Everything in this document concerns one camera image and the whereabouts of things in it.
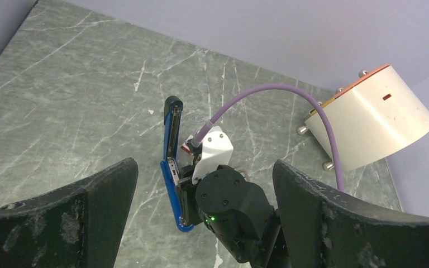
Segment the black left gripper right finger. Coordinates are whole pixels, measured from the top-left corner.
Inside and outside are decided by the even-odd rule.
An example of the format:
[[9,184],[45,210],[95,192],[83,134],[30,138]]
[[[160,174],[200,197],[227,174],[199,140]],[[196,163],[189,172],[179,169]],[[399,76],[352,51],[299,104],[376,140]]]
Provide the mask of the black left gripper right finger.
[[272,178],[293,267],[429,267],[429,217],[368,203],[281,160]]

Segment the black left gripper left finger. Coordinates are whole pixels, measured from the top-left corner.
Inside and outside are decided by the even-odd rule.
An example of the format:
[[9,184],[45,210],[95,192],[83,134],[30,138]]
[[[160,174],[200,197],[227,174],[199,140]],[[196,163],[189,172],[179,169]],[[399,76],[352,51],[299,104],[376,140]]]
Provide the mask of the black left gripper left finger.
[[113,267],[138,174],[128,157],[0,207],[0,267]]

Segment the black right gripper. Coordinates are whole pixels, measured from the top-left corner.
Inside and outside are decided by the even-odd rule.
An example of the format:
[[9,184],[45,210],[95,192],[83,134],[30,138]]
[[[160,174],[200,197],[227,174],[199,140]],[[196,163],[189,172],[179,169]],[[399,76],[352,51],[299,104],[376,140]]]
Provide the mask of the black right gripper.
[[290,267],[280,215],[263,189],[228,165],[202,179],[185,166],[174,186],[182,227],[204,224],[240,264]]

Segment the blue black stapler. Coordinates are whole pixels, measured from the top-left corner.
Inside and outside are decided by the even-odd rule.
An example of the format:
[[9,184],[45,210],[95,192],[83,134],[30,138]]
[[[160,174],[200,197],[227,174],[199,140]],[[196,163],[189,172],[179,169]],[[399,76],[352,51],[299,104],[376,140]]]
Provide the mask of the blue black stapler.
[[177,96],[172,95],[165,100],[163,113],[163,159],[160,163],[160,167],[164,177],[175,224],[181,232],[189,232],[194,228],[194,225],[188,225],[184,222],[182,206],[180,205],[179,197],[175,191],[175,186],[180,179],[176,156],[182,111],[183,102]]

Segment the brown cardboard staple tray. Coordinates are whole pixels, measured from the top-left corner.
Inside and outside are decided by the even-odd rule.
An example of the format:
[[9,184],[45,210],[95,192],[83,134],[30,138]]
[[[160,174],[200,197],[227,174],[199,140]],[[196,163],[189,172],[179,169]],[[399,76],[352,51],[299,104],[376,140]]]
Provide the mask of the brown cardboard staple tray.
[[237,171],[238,173],[240,173],[246,181],[251,181],[250,177],[249,177],[249,174],[248,174],[248,172],[245,169],[243,169],[241,167],[236,167],[235,171]]

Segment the red white staple box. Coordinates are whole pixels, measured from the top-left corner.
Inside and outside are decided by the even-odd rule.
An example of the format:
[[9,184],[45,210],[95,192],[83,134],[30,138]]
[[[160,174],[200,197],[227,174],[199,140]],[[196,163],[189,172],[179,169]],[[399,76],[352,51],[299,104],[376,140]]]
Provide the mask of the red white staple box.
[[193,153],[192,153],[192,151],[191,151],[191,149],[190,149],[190,145],[191,145],[191,141],[192,141],[193,137],[194,137],[193,135],[189,135],[189,136],[185,139],[185,141],[182,143],[182,145],[180,146],[180,148],[181,148],[184,152],[186,152],[187,154],[192,155],[192,156],[193,156]]

